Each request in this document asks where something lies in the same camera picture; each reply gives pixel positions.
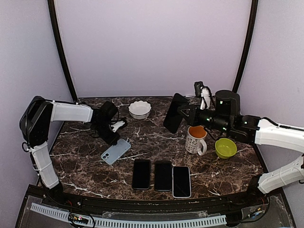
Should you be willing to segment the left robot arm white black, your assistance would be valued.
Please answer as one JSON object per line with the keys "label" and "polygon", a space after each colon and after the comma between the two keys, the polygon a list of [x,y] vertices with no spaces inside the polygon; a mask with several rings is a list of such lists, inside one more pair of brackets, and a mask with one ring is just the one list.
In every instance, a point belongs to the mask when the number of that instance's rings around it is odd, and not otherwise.
{"label": "left robot arm white black", "polygon": [[60,186],[48,149],[48,135],[51,122],[68,121],[89,123],[108,145],[116,145],[120,138],[118,130],[127,125],[125,118],[114,119],[118,108],[106,101],[100,108],[85,104],[73,104],[47,100],[35,96],[24,112],[19,127],[24,143],[22,148],[29,152],[34,170],[48,189]]}

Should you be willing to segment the small dark phone case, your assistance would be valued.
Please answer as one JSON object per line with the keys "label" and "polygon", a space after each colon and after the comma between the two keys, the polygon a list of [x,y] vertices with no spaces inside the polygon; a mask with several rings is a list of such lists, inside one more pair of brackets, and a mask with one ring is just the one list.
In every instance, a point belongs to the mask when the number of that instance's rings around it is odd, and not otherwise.
{"label": "small dark phone case", "polygon": [[178,113],[178,108],[188,105],[189,100],[179,93],[175,93],[170,107],[167,111],[163,126],[171,133],[176,133],[181,122],[182,116]]}

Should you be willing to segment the light blue phone case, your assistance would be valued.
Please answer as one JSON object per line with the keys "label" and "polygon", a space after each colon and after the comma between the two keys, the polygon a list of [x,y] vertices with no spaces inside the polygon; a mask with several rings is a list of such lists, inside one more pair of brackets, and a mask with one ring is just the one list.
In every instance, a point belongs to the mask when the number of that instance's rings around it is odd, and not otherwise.
{"label": "light blue phone case", "polygon": [[108,165],[113,165],[130,148],[131,144],[129,142],[124,139],[119,139],[116,145],[112,145],[104,153],[101,154],[101,159]]}

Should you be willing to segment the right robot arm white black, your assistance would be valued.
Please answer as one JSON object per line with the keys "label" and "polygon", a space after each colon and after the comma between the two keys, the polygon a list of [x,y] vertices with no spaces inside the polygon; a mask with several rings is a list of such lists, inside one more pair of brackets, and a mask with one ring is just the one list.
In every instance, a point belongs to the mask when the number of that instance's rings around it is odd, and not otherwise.
{"label": "right robot arm white black", "polygon": [[[227,137],[246,144],[272,145],[298,152],[304,151],[304,130],[300,127],[275,123],[267,117],[241,115],[240,96],[229,90],[215,93],[215,110],[201,110],[197,105],[183,104],[177,108],[188,125],[221,131]],[[254,176],[242,196],[247,206],[253,206],[262,194],[304,181],[304,157],[271,171]]]}

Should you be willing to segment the purple smartphone dark screen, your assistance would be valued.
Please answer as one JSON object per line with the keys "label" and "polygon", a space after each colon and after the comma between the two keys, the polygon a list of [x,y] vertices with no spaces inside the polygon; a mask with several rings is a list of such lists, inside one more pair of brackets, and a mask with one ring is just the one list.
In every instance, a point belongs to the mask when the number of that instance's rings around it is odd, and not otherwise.
{"label": "purple smartphone dark screen", "polygon": [[154,165],[154,189],[172,190],[172,164],[170,161],[156,161]]}

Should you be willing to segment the light blue smartphone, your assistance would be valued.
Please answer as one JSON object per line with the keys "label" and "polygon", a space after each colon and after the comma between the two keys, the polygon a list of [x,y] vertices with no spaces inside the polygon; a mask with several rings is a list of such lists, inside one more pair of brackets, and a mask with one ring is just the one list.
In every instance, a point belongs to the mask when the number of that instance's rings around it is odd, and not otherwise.
{"label": "light blue smartphone", "polygon": [[190,169],[187,166],[172,168],[172,195],[174,198],[191,197]]}

